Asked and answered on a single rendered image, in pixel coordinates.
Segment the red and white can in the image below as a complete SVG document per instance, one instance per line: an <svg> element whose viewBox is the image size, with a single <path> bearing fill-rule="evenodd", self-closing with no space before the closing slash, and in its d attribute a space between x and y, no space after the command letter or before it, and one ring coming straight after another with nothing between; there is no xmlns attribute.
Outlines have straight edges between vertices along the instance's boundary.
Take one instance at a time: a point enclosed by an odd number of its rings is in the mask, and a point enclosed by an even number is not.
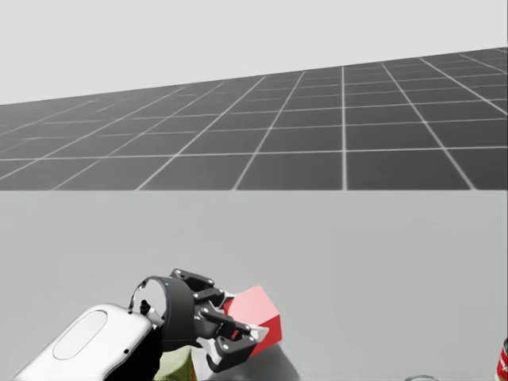
<svg viewBox="0 0 508 381"><path fill-rule="evenodd" d="M508 337L503 341L494 381L508 381Z"/></svg>

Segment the pink cube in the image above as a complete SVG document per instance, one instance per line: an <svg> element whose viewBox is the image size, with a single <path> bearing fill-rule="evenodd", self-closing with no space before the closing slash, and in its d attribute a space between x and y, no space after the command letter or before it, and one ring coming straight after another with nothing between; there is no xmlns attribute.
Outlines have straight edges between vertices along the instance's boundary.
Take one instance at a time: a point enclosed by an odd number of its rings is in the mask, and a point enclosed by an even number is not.
<svg viewBox="0 0 508 381"><path fill-rule="evenodd" d="M261 286L236 294L224 302L223 310L235 321L250 328L256 342L251 357L282 340L279 311Z"/></svg>

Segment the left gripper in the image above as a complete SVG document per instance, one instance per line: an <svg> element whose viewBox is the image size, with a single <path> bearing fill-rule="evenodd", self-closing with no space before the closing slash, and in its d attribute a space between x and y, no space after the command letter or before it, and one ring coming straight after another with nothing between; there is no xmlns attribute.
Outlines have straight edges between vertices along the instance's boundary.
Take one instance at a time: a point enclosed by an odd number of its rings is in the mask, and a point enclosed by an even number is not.
<svg viewBox="0 0 508 381"><path fill-rule="evenodd" d="M214 308L236 296L216 287L210 277L176 268L170 277L144 279L133 292L128 309L144 315L155 326L163 352L197 345L205 350L210 370L219 373L246 362L270 331ZM213 305L197 308L197 332L194 300Z"/></svg>

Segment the green carton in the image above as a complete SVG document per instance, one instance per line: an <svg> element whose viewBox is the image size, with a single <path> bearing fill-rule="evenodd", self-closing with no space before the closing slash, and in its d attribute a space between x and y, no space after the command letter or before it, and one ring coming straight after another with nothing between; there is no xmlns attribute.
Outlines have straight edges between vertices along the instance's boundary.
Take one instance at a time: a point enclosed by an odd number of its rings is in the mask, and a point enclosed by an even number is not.
<svg viewBox="0 0 508 381"><path fill-rule="evenodd" d="M160 368L152 381L198 381L191 346L164 352L160 358Z"/></svg>

